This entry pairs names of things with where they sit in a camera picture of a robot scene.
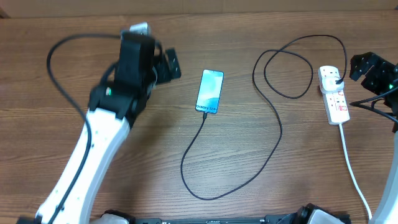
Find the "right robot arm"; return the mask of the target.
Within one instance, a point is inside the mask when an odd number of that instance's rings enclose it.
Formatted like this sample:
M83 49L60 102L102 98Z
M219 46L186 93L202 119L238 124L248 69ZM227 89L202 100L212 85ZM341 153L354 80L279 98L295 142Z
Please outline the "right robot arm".
M375 94L350 105L372 111L394 123L392 165L381 201L369 223L397 223L397 65L373 52L354 55L350 64L350 79L357 81L364 76L362 87Z

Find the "white power strip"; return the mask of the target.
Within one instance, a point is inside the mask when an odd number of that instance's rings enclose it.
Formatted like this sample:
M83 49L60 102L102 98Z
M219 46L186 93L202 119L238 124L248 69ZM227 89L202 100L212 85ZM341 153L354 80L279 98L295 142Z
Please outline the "white power strip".
M340 80L340 74L336 67L325 65L318 69L319 81L322 78L336 77ZM328 123L339 125L349 121L348 105L343 89L330 94L322 94Z

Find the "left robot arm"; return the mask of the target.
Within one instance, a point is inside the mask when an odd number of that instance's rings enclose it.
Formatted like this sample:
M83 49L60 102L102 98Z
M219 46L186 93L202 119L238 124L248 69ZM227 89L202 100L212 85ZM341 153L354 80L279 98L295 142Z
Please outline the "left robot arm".
M115 36L118 61L90 92L84 126L56 186L33 218L18 223L89 223L98 189L113 157L126 140L156 85L180 78L174 49L163 50L140 23Z

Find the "blue Galaxy smartphone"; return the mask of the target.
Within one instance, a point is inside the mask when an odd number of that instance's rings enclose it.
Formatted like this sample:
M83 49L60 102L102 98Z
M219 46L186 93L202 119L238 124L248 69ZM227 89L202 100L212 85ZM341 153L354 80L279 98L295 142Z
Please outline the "blue Galaxy smartphone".
M204 113L217 114L223 86L224 73L205 69L201 76L195 109Z

